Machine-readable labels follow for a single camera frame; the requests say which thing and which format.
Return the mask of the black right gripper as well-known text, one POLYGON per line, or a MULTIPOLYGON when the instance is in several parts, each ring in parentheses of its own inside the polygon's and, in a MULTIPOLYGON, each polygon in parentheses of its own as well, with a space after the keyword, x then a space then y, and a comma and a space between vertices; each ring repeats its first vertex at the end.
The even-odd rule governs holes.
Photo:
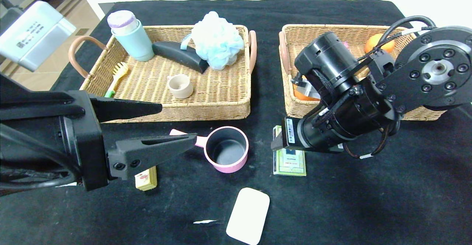
POLYGON ((281 130, 273 130, 273 141, 270 144, 272 151, 280 149, 301 150, 310 152, 329 152, 323 141, 320 129, 313 127, 306 120, 285 117, 281 130))

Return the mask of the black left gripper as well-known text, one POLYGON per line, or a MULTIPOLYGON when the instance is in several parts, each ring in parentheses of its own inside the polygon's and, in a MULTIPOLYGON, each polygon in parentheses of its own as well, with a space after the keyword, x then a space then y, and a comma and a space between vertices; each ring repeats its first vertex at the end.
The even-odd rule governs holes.
POLYGON ((197 134, 124 139, 104 147, 100 123, 158 114, 162 104, 85 91, 1 91, 1 191, 71 183, 93 190, 192 149, 197 134))

